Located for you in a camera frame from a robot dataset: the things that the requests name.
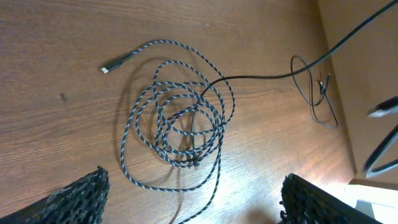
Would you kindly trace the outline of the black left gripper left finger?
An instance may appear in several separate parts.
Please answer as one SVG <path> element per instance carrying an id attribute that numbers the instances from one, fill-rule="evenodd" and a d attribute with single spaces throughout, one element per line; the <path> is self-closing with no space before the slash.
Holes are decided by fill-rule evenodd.
<path id="1" fill-rule="evenodd" d="M 1 218 L 1 223 L 101 223 L 110 190 L 101 166 L 47 197 Z"/>

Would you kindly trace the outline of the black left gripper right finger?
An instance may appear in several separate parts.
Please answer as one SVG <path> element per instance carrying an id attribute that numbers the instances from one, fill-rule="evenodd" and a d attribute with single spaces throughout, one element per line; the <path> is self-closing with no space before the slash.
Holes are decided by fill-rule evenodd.
<path id="1" fill-rule="evenodd" d="M 380 224 L 293 173 L 281 189 L 283 224 Z"/>

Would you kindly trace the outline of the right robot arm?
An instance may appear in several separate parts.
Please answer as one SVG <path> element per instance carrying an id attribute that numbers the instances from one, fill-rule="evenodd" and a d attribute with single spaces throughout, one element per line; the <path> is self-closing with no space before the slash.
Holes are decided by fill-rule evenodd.
<path id="1" fill-rule="evenodd" d="M 383 101 L 368 112 L 368 116 L 372 118 L 380 118 L 389 114 L 397 114 L 397 96 Z M 396 140 L 397 125 L 388 133 L 388 135 L 367 158 L 363 166 L 363 173 L 367 179 L 377 177 L 397 167 L 397 159 L 379 167 L 375 166 L 378 160 L 387 152 Z"/>

